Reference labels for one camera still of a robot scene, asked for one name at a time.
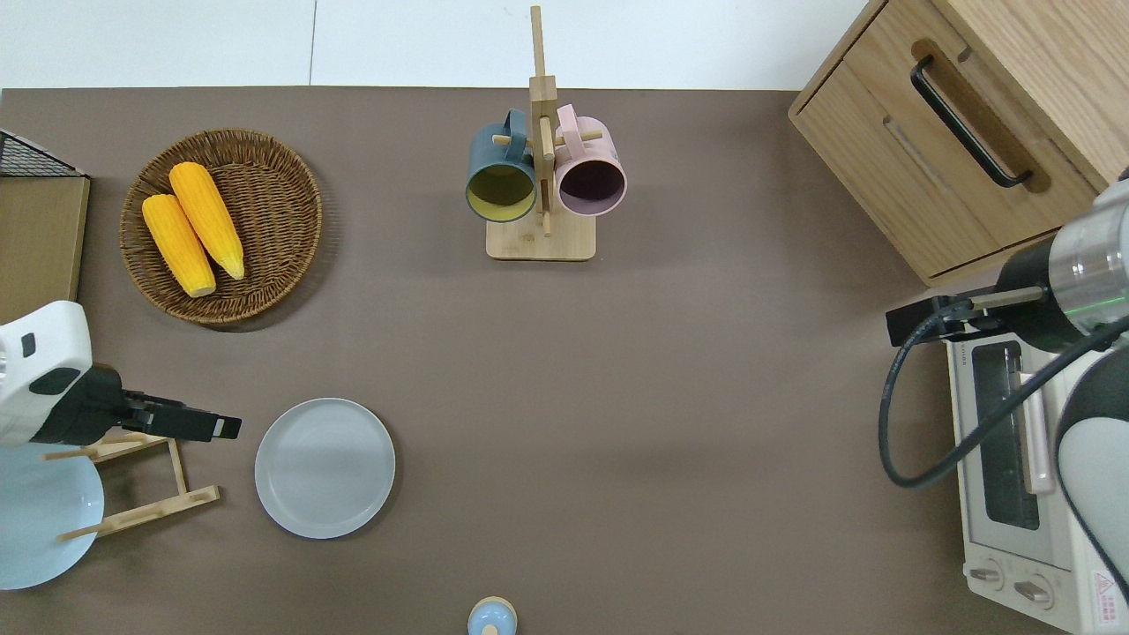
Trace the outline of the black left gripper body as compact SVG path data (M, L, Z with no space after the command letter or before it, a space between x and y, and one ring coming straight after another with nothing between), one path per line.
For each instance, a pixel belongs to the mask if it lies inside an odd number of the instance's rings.
M120 421L132 418L135 392L123 388L116 369L96 364L77 379L49 411L34 442L84 446L105 437Z

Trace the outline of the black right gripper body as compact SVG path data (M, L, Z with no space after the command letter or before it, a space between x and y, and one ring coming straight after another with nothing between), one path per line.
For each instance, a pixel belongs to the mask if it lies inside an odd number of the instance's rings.
M1050 285L1050 250L1053 240L1047 237L1017 250L1003 266L995 285L996 292L1036 287L1036 301L995 310L996 319L1021 340L1043 351L1060 354L1083 339L1083 333L1065 316Z

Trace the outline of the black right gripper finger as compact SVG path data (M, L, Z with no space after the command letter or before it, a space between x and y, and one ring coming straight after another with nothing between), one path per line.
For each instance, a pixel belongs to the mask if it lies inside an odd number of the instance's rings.
M926 301L918 301L904 305L886 313L886 328L889 330L914 330L926 322L931 315L949 310L940 321L933 327L934 330L962 330L960 323L965 323L973 318L973 311L968 298L959 296L931 296Z
M900 348L905 345L908 339L918 329L924 318L920 320L903 320L903 318L889 318L889 340L890 345L894 348ZM934 325L926 331L916 342L918 343L929 343L937 341L948 341L948 342L960 342L968 340L979 340L982 338L988 338L992 336L1001 336L1003 327L995 323L992 320L987 322L981 322L981 325L987 325L987 329L979 329L977 322L945 322L942 325Z

